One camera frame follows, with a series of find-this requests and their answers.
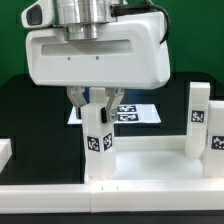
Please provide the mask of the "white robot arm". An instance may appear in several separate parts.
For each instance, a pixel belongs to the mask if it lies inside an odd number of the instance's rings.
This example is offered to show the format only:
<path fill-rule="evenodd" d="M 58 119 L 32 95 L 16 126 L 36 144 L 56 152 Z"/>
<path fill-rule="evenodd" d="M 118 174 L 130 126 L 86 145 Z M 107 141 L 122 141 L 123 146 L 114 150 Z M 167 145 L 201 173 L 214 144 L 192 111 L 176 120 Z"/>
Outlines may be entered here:
<path fill-rule="evenodd" d="M 37 85 L 65 86 L 80 110 L 87 87 L 101 87 L 104 123 L 117 120 L 126 89 L 156 89 L 170 77 L 166 10 L 144 0 L 37 0 L 22 12 L 30 76 Z"/>

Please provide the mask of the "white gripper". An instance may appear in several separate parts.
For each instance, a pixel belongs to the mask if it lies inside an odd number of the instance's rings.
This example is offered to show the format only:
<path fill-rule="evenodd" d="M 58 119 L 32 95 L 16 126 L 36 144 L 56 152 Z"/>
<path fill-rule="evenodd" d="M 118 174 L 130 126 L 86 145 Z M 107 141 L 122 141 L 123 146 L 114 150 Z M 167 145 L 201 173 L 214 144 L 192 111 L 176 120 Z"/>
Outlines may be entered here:
<path fill-rule="evenodd" d="M 103 24 L 95 40 L 67 41 L 61 28 L 34 30 L 26 37 L 29 73 L 37 85 L 68 86 L 67 96 L 78 119 L 87 104 L 84 87 L 109 87 L 101 120 L 114 123 L 124 89 L 156 89 L 169 80 L 164 30 L 160 12 L 123 16 Z"/>

